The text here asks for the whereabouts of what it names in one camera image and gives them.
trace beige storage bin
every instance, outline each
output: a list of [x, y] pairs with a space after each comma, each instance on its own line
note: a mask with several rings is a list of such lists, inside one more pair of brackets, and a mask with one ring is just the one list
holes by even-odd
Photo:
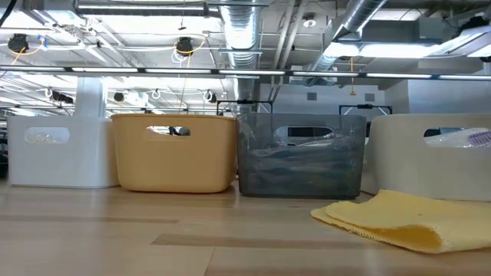
[[367, 144], [362, 190], [377, 193], [391, 189], [436, 199], [491, 201], [491, 147], [430, 147], [423, 135], [437, 127], [491, 130], [491, 115], [376, 117]]
[[[113, 115], [120, 184], [143, 192], [221, 192], [236, 175], [236, 122], [197, 115]], [[185, 127], [189, 136], [168, 135]]]

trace yellow cloth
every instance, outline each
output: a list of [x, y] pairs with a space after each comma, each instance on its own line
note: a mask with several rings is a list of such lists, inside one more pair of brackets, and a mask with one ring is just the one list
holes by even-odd
[[337, 202], [311, 215], [375, 241], [426, 253], [491, 246], [491, 203], [381, 190], [365, 203]]

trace white storage bin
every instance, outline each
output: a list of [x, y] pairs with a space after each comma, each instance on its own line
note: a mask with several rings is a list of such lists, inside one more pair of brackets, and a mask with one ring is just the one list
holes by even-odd
[[376, 117], [371, 124], [362, 190], [377, 193], [391, 189], [436, 199], [491, 201], [491, 147], [430, 147], [423, 138], [428, 129], [460, 127], [491, 130], [491, 115]]
[[112, 124], [96, 117], [9, 117], [12, 185], [104, 188], [117, 185]]

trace yellow storage bin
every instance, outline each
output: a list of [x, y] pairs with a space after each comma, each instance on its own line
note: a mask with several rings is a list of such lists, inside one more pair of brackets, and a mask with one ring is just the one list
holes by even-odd
[[[232, 118], [157, 114], [111, 118], [118, 176], [125, 189], [221, 192], [235, 178], [236, 122]], [[177, 129], [174, 135], [169, 127]]]

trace wooden surface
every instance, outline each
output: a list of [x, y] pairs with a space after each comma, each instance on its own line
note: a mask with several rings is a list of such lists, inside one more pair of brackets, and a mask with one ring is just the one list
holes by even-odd
[[[363, 195], [358, 201], [367, 200]], [[315, 221], [325, 200], [0, 186], [0, 275], [489, 275]]]

